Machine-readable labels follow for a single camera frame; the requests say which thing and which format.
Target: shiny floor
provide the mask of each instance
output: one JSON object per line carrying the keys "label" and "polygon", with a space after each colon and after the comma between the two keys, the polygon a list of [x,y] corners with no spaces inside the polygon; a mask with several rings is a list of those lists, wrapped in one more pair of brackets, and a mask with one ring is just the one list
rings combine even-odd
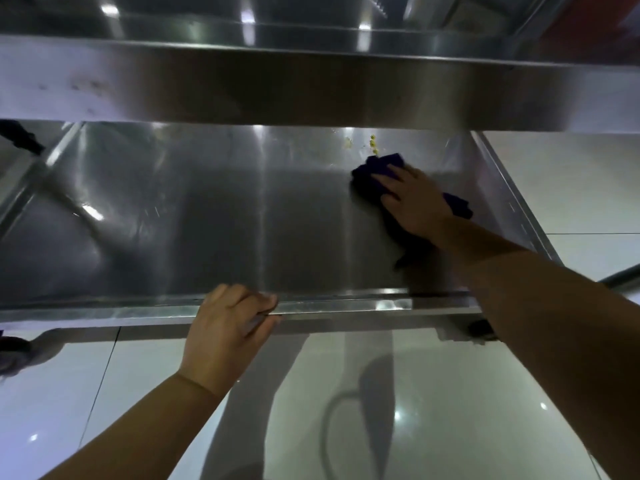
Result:
{"label": "shiny floor", "polygon": [[[567,266],[599,279],[640,262],[640,210],[627,206],[640,198],[630,184],[640,178],[640,138],[489,137]],[[531,153],[537,163],[526,159]],[[553,157],[563,164],[549,165]],[[589,193],[580,192],[584,177]],[[545,187],[548,179],[563,184]],[[0,464],[18,480],[42,475],[171,374],[184,330],[50,332],[41,340],[64,346],[0,383]],[[424,329],[274,337],[173,478],[598,475],[605,479],[503,345],[442,342]]]}

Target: upper shelf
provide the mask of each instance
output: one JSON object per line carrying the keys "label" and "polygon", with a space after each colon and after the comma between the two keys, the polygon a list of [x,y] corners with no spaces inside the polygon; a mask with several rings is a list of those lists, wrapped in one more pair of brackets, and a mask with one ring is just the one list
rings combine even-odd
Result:
{"label": "upper shelf", "polygon": [[0,117],[636,132],[595,1],[3,0]]}

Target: forearm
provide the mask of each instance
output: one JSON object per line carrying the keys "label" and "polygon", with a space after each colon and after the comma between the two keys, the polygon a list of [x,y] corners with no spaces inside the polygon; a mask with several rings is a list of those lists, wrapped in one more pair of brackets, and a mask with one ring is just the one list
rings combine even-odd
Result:
{"label": "forearm", "polygon": [[640,308],[472,223],[449,221],[434,241],[612,478],[635,476]]}
{"label": "forearm", "polygon": [[173,375],[42,480],[165,479],[221,399]]}

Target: finger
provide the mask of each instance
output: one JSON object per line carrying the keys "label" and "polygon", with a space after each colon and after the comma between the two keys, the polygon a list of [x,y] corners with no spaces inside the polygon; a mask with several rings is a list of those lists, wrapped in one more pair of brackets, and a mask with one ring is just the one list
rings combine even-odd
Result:
{"label": "finger", "polygon": [[411,165],[405,163],[404,169],[411,173],[415,178],[425,177],[425,174],[422,170],[418,170],[416,167],[412,167]]}
{"label": "finger", "polygon": [[244,285],[229,286],[220,297],[220,303],[229,307],[236,306],[249,295],[251,295],[251,290]]}
{"label": "finger", "polygon": [[395,165],[388,165],[388,167],[393,173],[398,176],[401,182],[409,182],[413,179],[413,175],[411,174],[411,172],[405,170],[404,168],[400,168]]}
{"label": "finger", "polygon": [[227,288],[229,288],[229,285],[226,285],[224,283],[216,286],[216,288],[213,291],[210,291],[205,295],[204,300],[202,300],[202,304],[208,305],[210,303],[213,303],[215,300],[217,300],[222,296],[222,294],[227,290]]}
{"label": "finger", "polygon": [[269,315],[266,317],[247,337],[251,345],[256,349],[262,347],[271,335],[271,332],[273,332],[273,329],[281,321],[282,317],[280,315]]}
{"label": "finger", "polygon": [[382,195],[380,202],[382,202],[382,206],[387,209],[393,217],[397,218],[400,213],[400,208],[402,207],[402,202],[393,195]]}
{"label": "finger", "polygon": [[270,312],[278,304],[276,295],[265,296],[255,293],[247,296],[234,307],[234,315],[240,325],[244,325],[260,313]]}
{"label": "finger", "polygon": [[384,186],[384,188],[386,188],[387,190],[391,190],[391,192],[395,193],[396,195],[402,192],[403,184],[402,182],[400,182],[400,180],[387,177],[386,175],[377,174],[372,175],[372,177],[379,181]]}

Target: stainless steel shelf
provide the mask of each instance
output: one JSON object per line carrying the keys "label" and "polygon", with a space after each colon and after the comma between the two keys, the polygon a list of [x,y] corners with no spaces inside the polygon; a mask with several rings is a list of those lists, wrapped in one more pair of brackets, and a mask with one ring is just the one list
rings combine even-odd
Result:
{"label": "stainless steel shelf", "polygon": [[0,228],[0,326],[185,323],[219,282],[299,319],[477,314],[437,251],[404,269],[350,171],[400,152],[475,220],[555,258],[481,134],[85,123],[24,177]]}
{"label": "stainless steel shelf", "polygon": [[569,0],[30,1],[0,118],[640,131],[634,17],[571,31]]}

